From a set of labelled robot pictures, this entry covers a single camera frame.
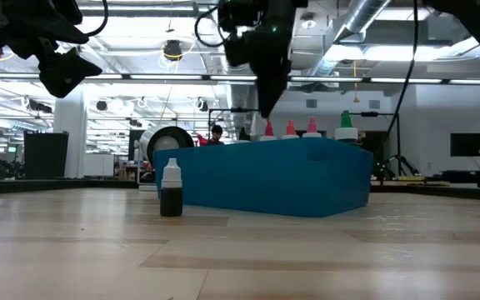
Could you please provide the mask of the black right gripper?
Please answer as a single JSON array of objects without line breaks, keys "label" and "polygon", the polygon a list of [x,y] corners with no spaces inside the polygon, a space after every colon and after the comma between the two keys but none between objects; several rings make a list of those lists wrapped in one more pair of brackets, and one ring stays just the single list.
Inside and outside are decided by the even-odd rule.
[{"label": "black right gripper", "polygon": [[296,12],[307,0],[224,0],[222,30],[227,61],[250,64],[256,75],[258,111],[269,118],[288,85],[288,50]]}]

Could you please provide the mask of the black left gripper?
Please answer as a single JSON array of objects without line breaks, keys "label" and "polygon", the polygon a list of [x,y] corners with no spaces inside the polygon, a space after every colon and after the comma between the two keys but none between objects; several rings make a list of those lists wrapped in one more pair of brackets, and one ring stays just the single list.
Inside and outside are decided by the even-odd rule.
[{"label": "black left gripper", "polygon": [[76,28],[83,20],[74,1],[0,0],[0,48],[20,58],[39,56],[39,79],[56,98],[65,98],[87,77],[102,69],[81,57],[76,47],[53,52],[57,42],[84,44],[88,36]]}]

